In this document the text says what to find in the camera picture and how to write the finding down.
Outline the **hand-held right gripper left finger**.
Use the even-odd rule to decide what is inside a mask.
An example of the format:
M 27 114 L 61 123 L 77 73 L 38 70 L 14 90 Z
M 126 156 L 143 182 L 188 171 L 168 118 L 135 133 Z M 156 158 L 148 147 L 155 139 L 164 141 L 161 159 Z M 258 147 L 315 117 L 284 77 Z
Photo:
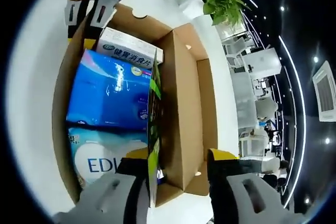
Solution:
M 54 223 L 147 223 L 148 162 L 124 157 L 116 173 L 107 172 L 88 185 L 68 212 Z

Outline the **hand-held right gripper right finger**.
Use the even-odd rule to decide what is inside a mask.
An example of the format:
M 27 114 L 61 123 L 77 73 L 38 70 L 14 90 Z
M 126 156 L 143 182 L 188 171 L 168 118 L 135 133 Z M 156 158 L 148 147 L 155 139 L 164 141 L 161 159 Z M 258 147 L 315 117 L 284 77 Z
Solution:
M 289 222 L 279 193 L 258 175 L 245 173 L 232 153 L 209 149 L 207 177 L 215 223 Z

